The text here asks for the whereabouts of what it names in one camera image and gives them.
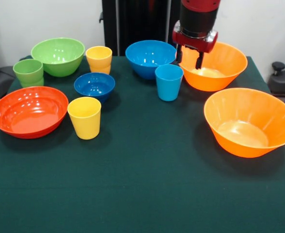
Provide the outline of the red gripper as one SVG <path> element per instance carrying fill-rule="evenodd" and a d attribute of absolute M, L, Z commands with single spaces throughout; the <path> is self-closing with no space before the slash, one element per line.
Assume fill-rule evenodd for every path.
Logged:
<path fill-rule="evenodd" d="M 185 35 L 182 31 L 180 21 L 178 20 L 173 29 L 172 33 L 173 42 L 176 45 L 176 62 L 180 64 L 182 62 L 182 46 L 187 48 L 197 50 L 199 56 L 196 61 L 195 69 L 201 69 L 204 53 L 210 53 L 218 39 L 218 32 L 216 30 L 211 30 L 203 37 L 190 37 Z"/>

